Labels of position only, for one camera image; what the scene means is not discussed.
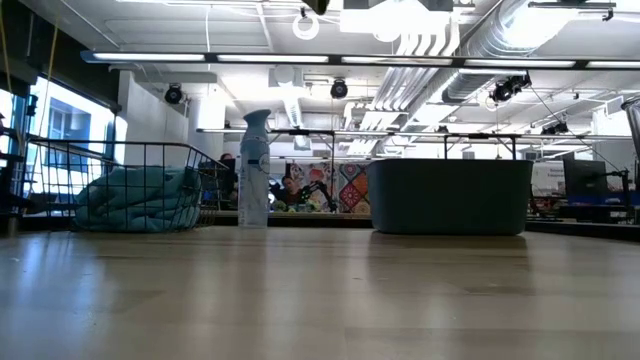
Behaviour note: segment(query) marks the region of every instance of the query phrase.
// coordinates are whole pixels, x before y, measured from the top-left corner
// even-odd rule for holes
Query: ceiling
[[[357,53],[390,54],[399,42],[385,43],[371,34],[342,33],[338,21],[339,10],[328,11],[320,21],[320,31],[313,40],[301,40],[292,31],[292,22],[299,12],[295,6],[282,9],[264,7],[266,27],[263,27],[255,7],[167,6],[158,3],[130,3],[116,0],[21,0],[39,15],[60,28],[87,47],[95,50],[121,51],[206,51],[205,18],[208,16],[210,51],[212,52],[262,52],[267,53]],[[470,29],[475,21],[496,0],[475,0],[475,10],[466,13],[461,33]],[[340,1],[332,1],[333,8],[341,8]],[[598,17],[581,18],[565,26],[560,33],[539,48],[535,56],[554,57],[640,57],[640,26],[634,22],[614,17],[603,22]],[[231,120],[240,119],[244,111],[258,108],[278,110],[282,101],[269,98],[261,92],[266,88],[268,66],[238,65],[166,65],[146,66],[146,72],[194,71],[215,72],[233,97],[234,106],[228,108]],[[363,67],[304,67],[305,74],[327,75],[328,78],[344,77],[350,86],[350,95],[367,98],[375,95],[387,72],[384,68]],[[640,89],[640,72],[544,72],[531,74],[539,95],[548,102],[552,111],[571,107],[589,98],[609,99],[618,89]],[[342,114],[346,100],[331,100],[329,86],[314,84],[312,96],[301,99],[303,112]],[[192,86],[191,92],[206,91],[206,87]],[[581,89],[579,100],[574,99]],[[549,115],[535,94],[520,94],[497,112],[477,107],[462,107],[454,114],[457,124],[469,124],[470,131],[479,131],[491,124],[519,124]],[[588,112],[572,114],[576,124],[588,123]]]

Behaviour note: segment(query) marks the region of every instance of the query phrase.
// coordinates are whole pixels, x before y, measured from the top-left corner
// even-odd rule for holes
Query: security camera
[[[171,105],[178,105],[185,99],[182,84],[169,84],[169,90],[164,94],[164,100]]]
[[[333,81],[333,85],[331,86],[331,97],[334,99],[344,99],[349,92],[349,88],[347,84],[344,82],[344,79],[335,79]]]

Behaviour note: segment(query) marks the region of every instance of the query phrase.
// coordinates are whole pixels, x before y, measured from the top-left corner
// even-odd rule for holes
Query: white ceiling
[[[86,20],[95,25],[105,36],[115,41],[120,50],[136,51],[205,51],[206,7],[166,6],[163,4],[123,3],[115,0],[65,0]],[[496,0],[476,0],[478,15],[482,15]],[[41,16],[51,22],[59,18],[60,28],[87,47],[96,50],[118,50],[107,39],[92,29],[77,14],[64,6],[60,0],[22,0]],[[239,15],[243,12],[254,16]],[[268,52],[269,47],[256,9],[237,8],[232,10],[213,7],[209,10],[209,34],[213,52]],[[288,15],[288,17],[269,17],[267,30],[273,42],[273,50],[284,53],[392,53],[392,44],[376,40],[369,34],[345,34],[339,26],[321,22],[319,35],[310,41],[298,39],[291,26],[296,9],[274,10],[266,8],[267,16]],[[338,12],[328,12],[337,16]],[[578,20],[569,23],[555,38],[542,46],[537,56],[571,57],[640,57],[640,26],[637,23],[619,21],[614,17],[610,22]],[[208,71],[206,65],[158,65],[148,66],[147,71]],[[213,65],[215,72],[225,83],[229,91],[238,98],[237,108],[231,109],[231,117],[239,118],[242,110],[268,107],[273,110],[282,107],[277,99],[257,100],[260,89],[267,86],[267,66],[231,66]],[[325,74],[347,78],[347,84],[358,93],[369,96],[375,94],[376,86],[382,82],[386,69],[382,68],[336,68],[307,67],[305,73]],[[594,72],[533,72],[534,87],[556,89],[553,97],[547,97],[549,106],[556,111],[577,103],[573,100],[571,89],[640,89],[640,73],[594,73]],[[581,96],[581,99],[592,95]],[[527,124],[549,115],[543,106],[536,105],[538,100],[531,94],[521,94],[508,106],[501,108],[498,121]],[[324,99],[302,99],[303,112],[334,112],[342,114],[345,101]],[[492,123],[496,113],[484,107],[463,107],[455,114],[463,122]],[[576,121],[588,118],[588,114],[577,116]]]

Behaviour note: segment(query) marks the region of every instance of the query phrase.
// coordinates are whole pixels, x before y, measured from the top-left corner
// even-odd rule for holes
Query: wooden floor
[[[640,359],[640,246],[219,227],[0,240],[0,359]]]

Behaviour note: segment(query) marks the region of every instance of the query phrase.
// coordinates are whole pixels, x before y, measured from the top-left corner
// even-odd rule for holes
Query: wire basket
[[[124,157],[125,148],[128,165],[108,159]],[[47,218],[56,227],[188,230],[213,225],[230,201],[224,179],[233,170],[186,144],[31,138],[25,158],[24,217]]]

